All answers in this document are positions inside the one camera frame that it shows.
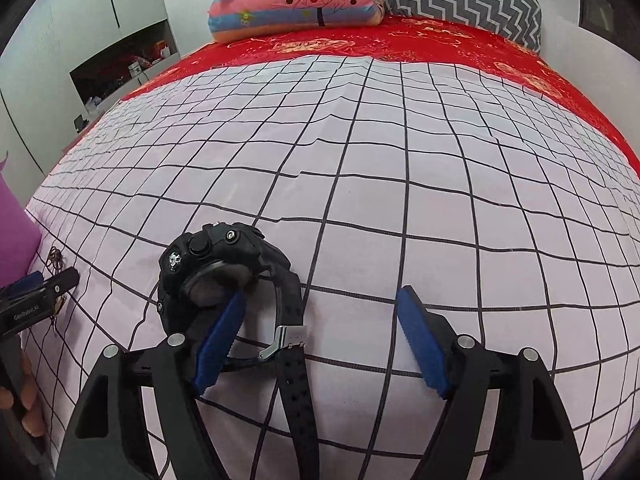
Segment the person's left hand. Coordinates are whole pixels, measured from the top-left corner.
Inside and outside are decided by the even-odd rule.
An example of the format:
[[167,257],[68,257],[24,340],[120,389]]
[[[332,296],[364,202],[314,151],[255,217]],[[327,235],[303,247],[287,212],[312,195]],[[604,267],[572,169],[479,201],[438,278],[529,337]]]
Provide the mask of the person's left hand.
[[46,433],[47,425],[43,418],[35,377],[32,374],[32,363],[23,350],[20,350],[20,363],[23,374],[20,402],[26,410],[22,426],[32,437],[40,438]]

